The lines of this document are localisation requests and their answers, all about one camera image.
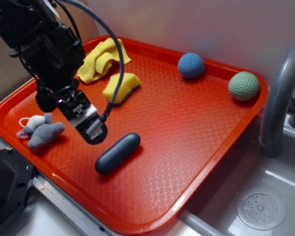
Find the sink drain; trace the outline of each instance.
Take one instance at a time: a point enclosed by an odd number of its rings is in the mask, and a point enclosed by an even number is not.
[[[267,189],[250,189],[239,197],[236,205],[240,219],[256,230],[271,230],[285,219],[283,199]]]

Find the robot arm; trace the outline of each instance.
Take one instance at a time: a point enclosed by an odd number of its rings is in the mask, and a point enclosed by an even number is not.
[[[39,108],[51,112],[58,107],[86,142],[101,143],[107,127],[73,78],[83,64],[83,46],[46,1],[0,0],[0,36],[9,47],[8,54],[19,57],[36,79]]]

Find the blue ball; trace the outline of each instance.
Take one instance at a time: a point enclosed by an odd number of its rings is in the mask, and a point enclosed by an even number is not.
[[[178,70],[185,78],[195,78],[205,70],[205,64],[198,54],[187,53],[180,58]]]

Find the white wall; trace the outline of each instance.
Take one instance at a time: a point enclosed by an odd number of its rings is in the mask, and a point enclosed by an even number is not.
[[[88,0],[88,5],[119,36],[250,69],[269,84],[295,43],[295,0]]]

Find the faucet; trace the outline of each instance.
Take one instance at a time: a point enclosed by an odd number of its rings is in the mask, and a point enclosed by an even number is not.
[[[285,54],[265,104],[260,130],[260,152],[274,158],[282,153],[282,137],[287,112],[290,125],[295,128],[295,44]]]

